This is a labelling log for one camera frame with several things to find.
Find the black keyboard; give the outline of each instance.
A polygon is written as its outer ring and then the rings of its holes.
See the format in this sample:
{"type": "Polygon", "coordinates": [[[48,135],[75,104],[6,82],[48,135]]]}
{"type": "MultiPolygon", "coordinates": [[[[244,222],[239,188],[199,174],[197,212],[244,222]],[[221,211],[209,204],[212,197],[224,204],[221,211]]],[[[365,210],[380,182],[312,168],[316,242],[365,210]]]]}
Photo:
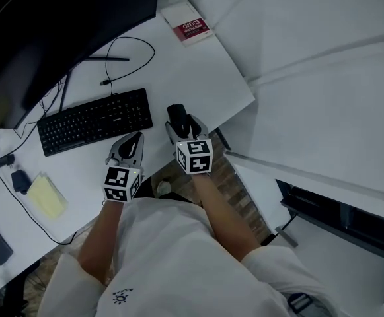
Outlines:
{"type": "Polygon", "coordinates": [[[150,127],[145,89],[68,108],[38,122],[45,156],[150,127]]]}

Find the shoe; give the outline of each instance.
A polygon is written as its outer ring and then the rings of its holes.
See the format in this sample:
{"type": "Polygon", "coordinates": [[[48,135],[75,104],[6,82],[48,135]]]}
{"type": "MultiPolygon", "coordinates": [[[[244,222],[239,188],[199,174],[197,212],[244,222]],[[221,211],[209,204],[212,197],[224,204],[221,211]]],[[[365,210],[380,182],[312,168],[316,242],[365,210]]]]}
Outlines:
{"type": "Polygon", "coordinates": [[[171,193],[171,184],[168,181],[160,181],[157,187],[157,198],[171,193]]]}

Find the yellow sticky notes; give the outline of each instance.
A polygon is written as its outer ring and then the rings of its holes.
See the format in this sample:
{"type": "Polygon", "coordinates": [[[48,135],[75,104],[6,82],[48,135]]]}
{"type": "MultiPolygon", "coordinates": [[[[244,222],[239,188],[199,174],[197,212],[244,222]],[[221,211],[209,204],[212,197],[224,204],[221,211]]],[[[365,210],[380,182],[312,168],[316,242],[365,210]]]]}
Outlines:
{"type": "Polygon", "coordinates": [[[39,175],[33,181],[27,196],[50,219],[58,218],[67,208],[67,200],[46,176],[39,175]]]}

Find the wooden floor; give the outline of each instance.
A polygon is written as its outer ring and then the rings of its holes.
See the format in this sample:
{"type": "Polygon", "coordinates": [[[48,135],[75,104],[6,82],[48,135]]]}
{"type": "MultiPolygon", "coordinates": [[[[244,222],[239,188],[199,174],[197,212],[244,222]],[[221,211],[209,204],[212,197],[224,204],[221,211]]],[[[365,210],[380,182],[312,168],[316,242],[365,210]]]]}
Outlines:
{"type": "MultiPolygon", "coordinates": [[[[224,157],[224,146],[218,135],[212,133],[210,138],[212,139],[213,144],[211,179],[221,191],[224,198],[248,223],[258,241],[262,242],[270,235],[266,224],[260,216],[252,199],[249,197],[244,185],[235,174],[233,167],[224,157]]],[[[166,167],[158,171],[155,175],[152,175],[154,193],[157,193],[156,187],[161,180],[168,180],[171,183],[172,191],[194,203],[200,202],[200,198],[192,184],[191,177],[184,174],[175,160],[166,165],[166,167]]],[[[89,234],[92,225],[93,222],[90,222],[82,229],[82,231],[79,231],[78,236],[74,239],[71,245],[65,247],[59,246],[41,259],[40,267],[28,277],[24,288],[24,299],[28,300],[30,303],[24,311],[26,316],[37,315],[40,301],[44,294],[44,288],[50,281],[59,257],[64,252],[76,254],[89,234]]]]}

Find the marker cube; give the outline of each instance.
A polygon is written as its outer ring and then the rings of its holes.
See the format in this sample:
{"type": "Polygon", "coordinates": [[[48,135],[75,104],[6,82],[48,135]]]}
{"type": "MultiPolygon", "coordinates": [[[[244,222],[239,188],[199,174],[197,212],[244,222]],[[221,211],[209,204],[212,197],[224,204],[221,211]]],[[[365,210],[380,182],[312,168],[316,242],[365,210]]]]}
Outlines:
{"type": "Polygon", "coordinates": [[[212,170],[212,141],[183,141],[176,144],[176,159],[183,170],[191,174],[203,174],[212,170]]]}
{"type": "Polygon", "coordinates": [[[102,188],[106,200],[130,202],[140,185],[140,169],[109,166],[102,188]]]}

